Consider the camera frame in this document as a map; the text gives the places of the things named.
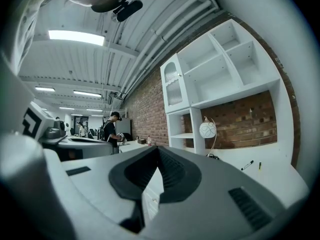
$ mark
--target marker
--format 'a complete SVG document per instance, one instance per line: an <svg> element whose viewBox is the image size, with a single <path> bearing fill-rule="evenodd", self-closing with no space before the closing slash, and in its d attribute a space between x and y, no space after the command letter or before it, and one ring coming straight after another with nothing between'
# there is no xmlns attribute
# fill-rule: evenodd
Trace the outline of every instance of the marker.
<svg viewBox="0 0 320 240"><path fill-rule="evenodd" d="M245 170L246 168L248 168L253 163L254 163L254 161L252 160L250 163L246 164L243 168L241 168L241 171Z"/></svg>

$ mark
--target cabinet door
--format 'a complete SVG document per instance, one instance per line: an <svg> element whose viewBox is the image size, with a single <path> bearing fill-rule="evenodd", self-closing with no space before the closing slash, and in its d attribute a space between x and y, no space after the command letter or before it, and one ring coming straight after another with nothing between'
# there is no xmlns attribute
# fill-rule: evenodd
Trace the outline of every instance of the cabinet door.
<svg viewBox="0 0 320 240"><path fill-rule="evenodd" d="M186 85L177 54L160 68L165 112L173 112L190 106Z"/></svg>

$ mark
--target person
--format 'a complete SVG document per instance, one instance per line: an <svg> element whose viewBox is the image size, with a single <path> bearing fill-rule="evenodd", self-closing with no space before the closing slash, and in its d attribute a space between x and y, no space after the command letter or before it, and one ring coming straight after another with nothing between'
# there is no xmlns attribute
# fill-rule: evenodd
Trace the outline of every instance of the person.
<svg viewBox="0 0 320 240"><path fill-rule="evenodd" d="M82 138L86 137L86 130L84 128L84 125L82 124L82 122L78 122L79 125L79 136Z"/></svg>
<svg viewBox="0 0 320 240"><path fill-rule="evenodd" d="M123 140L121 136L116 135L116 128L114 124L116 121L120 119L120 114L118 112L112 112L109 119L105 122L103 126L104 140L112 144L113 154L119 153L117 141Z"/></svg>
<svg viewBox="0 0 320 240"><path fill-rule="evenodd" d="M88 138L88 127L84 127L85 137Z"/></svg>

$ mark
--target black t-shirt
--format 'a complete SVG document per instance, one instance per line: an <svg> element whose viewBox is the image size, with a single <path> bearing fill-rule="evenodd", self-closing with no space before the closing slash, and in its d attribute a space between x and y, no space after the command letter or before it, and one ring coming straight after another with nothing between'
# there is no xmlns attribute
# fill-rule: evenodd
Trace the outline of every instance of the black t-shirt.
<svg viewBox="0 0 320 240"><path fill-rule="evenodd" d="M110 134L116 135L116 128L113 122L111 122L110 120L107 120L106 125L104 127L104 139L105 141L107 141L109 138L108 142L111 143L114 148L116 148L118 146L117 140L109 137Z"/></svg>

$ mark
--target white shelf unit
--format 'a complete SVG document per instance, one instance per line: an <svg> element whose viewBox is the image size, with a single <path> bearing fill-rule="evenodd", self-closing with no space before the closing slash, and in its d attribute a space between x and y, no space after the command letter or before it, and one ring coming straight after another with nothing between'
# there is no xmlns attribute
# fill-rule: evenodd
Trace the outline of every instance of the white shelf unit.
<svg viewBox="0 0 320 240"><path fill-rule="evenodd" d="M234 20L211 29L161 66L169 145L183 149L193 139L194 152L205 155L199 134L200 109L270 90L277 125L277 144L285 159L293 150L293 117L281 76L259 42ZM192 133L182 131L181 115L190 114Z"/></svg>
<svg viewBox="0 0 320 240"><path fill-rule="evenodd" d="M181 116L190 114L192 133L185 133L182 127ZM168 124L169 146L184 149L184 139L193 139L194 153L202 155L205 152L205 139L199 133L202 124L200 109L189 107L166 115Z"/></svg>
<svg viewBox="0 0 320 240"><path fill-rule="evenodd" d="M161 76L166 113L245 98L280 79L264 48L232 19L172 56Z"/></svg>

